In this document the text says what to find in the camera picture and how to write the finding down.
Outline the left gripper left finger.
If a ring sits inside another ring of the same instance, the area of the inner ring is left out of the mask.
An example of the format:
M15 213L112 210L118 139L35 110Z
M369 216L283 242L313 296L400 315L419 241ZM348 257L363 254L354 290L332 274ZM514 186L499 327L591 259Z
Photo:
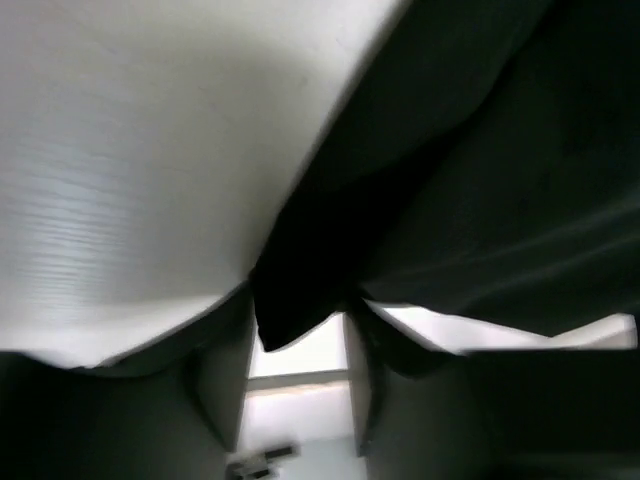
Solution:
M241 286L109 367L1 356L5 479L221 479L238 441L253 343Z

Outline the black shorts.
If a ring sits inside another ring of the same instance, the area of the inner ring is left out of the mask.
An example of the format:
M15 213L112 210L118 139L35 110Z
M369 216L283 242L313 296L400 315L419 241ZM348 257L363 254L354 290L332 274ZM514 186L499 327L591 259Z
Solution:
M555 336L639 311L639 5L413 1L250 276L268 351L351 302Z

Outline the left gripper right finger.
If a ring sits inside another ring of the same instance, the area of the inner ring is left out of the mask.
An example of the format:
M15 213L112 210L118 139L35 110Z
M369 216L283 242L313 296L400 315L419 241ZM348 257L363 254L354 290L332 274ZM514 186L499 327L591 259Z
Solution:
M450 353L363 300L344 325L372 479L635 479L637 350Z

